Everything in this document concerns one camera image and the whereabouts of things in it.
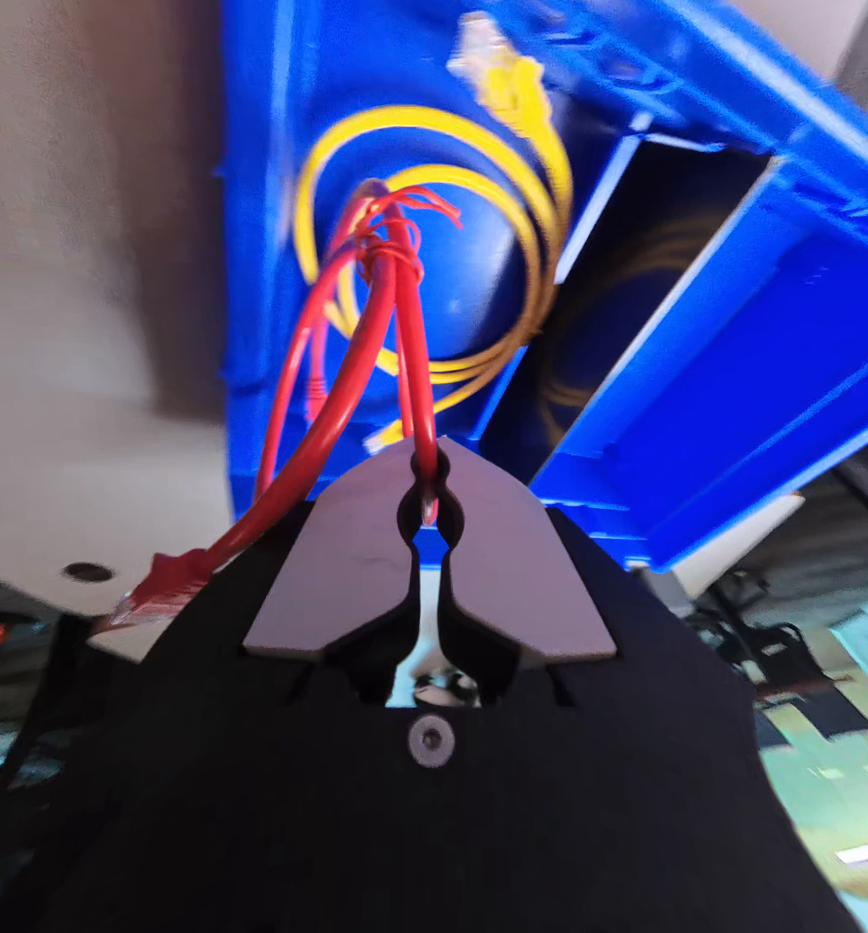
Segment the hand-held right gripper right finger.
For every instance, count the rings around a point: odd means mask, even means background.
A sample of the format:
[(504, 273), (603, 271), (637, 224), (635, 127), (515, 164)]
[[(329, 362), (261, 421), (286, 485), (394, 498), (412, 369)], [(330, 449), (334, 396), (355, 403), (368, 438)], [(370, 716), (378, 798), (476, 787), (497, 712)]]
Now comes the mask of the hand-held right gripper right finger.
[(614, 639), (542, 502), (493, 463), (448, 437), (440, 519), (450, 548), (440, 576), (440, 645), (466, 624), (523, 649), (538, 665), (613, 658)]

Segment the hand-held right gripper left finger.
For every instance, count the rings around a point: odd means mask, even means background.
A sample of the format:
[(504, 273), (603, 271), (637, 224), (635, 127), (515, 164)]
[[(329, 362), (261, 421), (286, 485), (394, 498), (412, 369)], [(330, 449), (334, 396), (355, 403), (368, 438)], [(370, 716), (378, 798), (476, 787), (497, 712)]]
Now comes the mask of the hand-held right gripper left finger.
[(399, 441), (316, 498), (243, 640), (247, 652), (315, 660), (408, 598), (414, 556), (397, 517), (415, 484), (413, 454)]

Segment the blue plastic bin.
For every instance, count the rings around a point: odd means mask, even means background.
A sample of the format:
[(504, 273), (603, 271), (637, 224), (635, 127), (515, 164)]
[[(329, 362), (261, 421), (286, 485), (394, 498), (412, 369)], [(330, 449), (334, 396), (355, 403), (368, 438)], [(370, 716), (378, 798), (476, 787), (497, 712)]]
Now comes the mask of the blue plastic bin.
[(524, 483), (671, 568), (868, 445), (868, 117), (723, 2), (222, 2), (227, 452), (357, 185), (411, 212), (438, 427), (478, 442), (642, 142), (770, 162)]

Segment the black bin divider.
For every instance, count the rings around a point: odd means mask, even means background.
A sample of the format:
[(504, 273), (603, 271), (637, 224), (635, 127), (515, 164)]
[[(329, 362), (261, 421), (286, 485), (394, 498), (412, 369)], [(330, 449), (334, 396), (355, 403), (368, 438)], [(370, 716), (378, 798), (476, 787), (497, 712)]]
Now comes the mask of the black bin divider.
[(478, 442), (485, 459), (533, 479), (769, 162), (638, 146)]

